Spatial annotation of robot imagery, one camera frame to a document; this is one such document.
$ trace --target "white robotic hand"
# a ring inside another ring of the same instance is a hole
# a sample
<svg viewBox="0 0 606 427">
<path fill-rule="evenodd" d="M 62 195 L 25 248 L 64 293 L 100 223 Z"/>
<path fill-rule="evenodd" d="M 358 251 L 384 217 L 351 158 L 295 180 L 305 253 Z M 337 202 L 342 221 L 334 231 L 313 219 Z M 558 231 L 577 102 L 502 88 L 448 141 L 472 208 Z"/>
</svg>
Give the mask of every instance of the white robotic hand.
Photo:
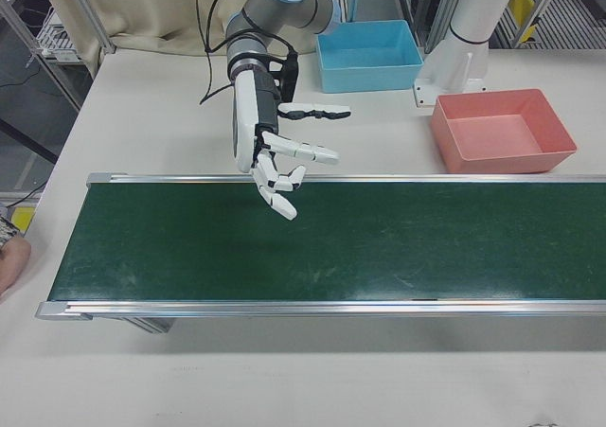
<svg viewBox="0 0 606 427">
<path fill-rule="evenodd" d="M 234 152 L 238 168 L 244 173 L 252 174 L 259 194 L 273 210 L 292 220 L 296 217 L 296 209 L 279 191 L 290 192 L 298 189 L 306 169 L 300 165 L 289 174 L 280 174 L 274 161 L 275 154 L 332 165 L 339 162 L 339 154 L 321 146 L 298 143 L 277 134 L 278 105 L 282 107 L 284 104 L 280 104 L 279 92 L 271 75 L 252 70 L 240 72 L 236 77 L 235 89 Z M 296 105 L 289 105 L 282 107 L 280 114 L 303 113 L 307 116 L 324 117 L 321 116 L 323 113 L 338 113 L 341 114 L 339 117 L 349 116 L 347 107 L 333 109 L 304 105 L 297 109 Z"/>
</svg>

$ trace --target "blue bin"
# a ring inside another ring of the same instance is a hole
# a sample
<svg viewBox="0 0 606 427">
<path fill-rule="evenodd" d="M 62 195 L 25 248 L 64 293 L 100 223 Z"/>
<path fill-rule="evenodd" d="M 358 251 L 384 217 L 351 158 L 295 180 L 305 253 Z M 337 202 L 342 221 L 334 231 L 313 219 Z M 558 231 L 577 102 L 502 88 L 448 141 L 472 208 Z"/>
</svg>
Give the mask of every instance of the blue bin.
<svg viewBox="0 0 606 427">
<path fill-rule="evenodd" d="M 404 20 L 343 23 L 317 53 L 325 93 L 410 89 L 423 65 Z"/>
</svg>

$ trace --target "robot finger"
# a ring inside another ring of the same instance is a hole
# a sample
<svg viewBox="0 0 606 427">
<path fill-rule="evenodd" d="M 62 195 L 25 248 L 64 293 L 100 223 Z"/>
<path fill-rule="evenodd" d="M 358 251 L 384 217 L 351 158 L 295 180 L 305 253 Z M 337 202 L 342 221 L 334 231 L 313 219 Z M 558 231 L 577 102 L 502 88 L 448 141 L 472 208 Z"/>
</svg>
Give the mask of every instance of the robot finger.
<svg viewBox="0 0 606 427">
<path fill-rule="evenodd" d="M 282 217 L 291 221 L 296 217 L 296 209 L 286 198 L 279 193 L 276 193 L 272 188 L 267 187 L 263 184 L 263 177 L 259 173 L 259 169 L 254 168 L 251 170 L 253 179 L 257 184 L 258 193 L 265 200 L 265 202 Z"/>
<path fill-rule="evenodd" d="M 283 102 L 277 106 L 277 113 L 287 119 L 298 120 L 304 117 L 320 119 L 343 119 L 351 116 L 351 109 L 344 105 L 322 105 L 319 103 Z"/>
<path fill-rule="evenodd" d="M 277 172 L 274 157 L 266 150 L 261 151 L 257 156 L 255 170 L 258 173 L 260 182 L 273 190 L 282 190 L 291 192 L 297 190 L 303 182 L 305 176 L 305 167 L 299 165 L 289 174 L 279 174 Z"/>
<path fill-rule="evenodd" d="M 336 165 L 339 154 L 322 146 L 299 143 L 270 132 L 263 132 L 263 145 L 269 151 L 290 155 L 299 159 L 312 160 L 322 164 Z"/>
</svg>

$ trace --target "plastic tray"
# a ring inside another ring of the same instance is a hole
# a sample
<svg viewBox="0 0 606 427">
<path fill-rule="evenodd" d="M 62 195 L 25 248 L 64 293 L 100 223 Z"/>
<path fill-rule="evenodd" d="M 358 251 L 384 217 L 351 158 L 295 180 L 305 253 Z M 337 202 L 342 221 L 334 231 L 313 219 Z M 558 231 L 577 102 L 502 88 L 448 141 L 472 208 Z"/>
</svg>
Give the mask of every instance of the plastic tray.
<svg viewBox="0 0 606 427">
<path fill-rule="evenodd" d="M 423 64 L 404 20 L 343 23 L 317 52 L 325 93 L 410 89 Z"/>
<path fill-rule="evenodd" d="M 549 171 L 577 150 L 539 89 L 440 96 L 431 128 L 450 173 Z"/>
</svg>

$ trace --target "white pillar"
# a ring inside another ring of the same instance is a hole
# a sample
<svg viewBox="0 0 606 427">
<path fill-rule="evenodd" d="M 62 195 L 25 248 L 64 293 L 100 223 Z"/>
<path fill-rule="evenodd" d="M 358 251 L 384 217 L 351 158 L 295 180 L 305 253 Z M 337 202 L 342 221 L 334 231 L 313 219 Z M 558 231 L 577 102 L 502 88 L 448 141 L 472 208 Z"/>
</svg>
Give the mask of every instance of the white pillar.
<svg viewBox="0 0 606 427">
<path fill-rule="evenodd" d="M 448 33 L 425 59 L 417 80 L 418 106 L 440 94 L 482 91 L 488 71 L 488 39 L 509 0 L 459 0 Z"/>
</svg>

